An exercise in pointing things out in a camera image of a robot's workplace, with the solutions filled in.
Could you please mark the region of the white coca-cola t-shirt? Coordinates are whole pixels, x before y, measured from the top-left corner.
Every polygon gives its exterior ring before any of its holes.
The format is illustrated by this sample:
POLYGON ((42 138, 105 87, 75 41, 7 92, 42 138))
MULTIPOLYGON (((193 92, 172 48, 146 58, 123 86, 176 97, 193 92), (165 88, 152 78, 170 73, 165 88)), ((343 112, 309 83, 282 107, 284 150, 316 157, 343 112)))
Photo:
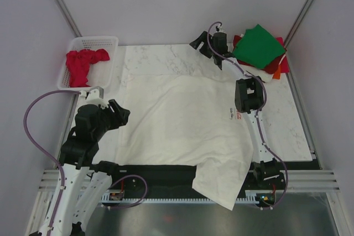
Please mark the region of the white coca-cola t-shirt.
POLYGON ((131 113, 116 162, 195 166, 192 188, 232 210, 253 155, 247 124, 235 115, 234 90, 201 76, 130 76, 124 103, 131 113))

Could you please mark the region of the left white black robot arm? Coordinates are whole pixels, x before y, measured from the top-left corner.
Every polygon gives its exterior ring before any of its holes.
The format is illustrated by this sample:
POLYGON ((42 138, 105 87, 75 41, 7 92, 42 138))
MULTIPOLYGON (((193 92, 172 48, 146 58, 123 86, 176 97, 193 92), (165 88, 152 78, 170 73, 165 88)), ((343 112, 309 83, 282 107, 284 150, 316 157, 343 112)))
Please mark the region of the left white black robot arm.
POLYGON ((128 123, 130 111, 115 100, 81 106, 75 126, 61 146, 56 161, 59 177, 44 223, 34 235, 85 235, 88 222, 102 195, 121 183, 117 164, 92 163, 98 143, 110 130, 128 123))

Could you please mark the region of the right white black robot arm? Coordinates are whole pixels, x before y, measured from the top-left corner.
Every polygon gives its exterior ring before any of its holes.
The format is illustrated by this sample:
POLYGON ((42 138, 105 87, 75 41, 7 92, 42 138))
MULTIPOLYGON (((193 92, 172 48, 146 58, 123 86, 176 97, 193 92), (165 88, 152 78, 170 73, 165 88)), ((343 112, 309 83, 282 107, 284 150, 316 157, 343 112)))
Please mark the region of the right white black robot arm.
POLYGON ((281 190, 287 187, 286 164, 271 151, 268 146, 262 109, 267 101, 267 94, 260 77, 255 77, 243 70, 234 55, 228 50, 227 34, 218 31, 210 34, 203 31, 189 44, 203 56, 213 59, 221 71, 230 71, 236 79, 235 106, 242 114, 251 136, 253 145, 253 182, 259 188, 281 190))

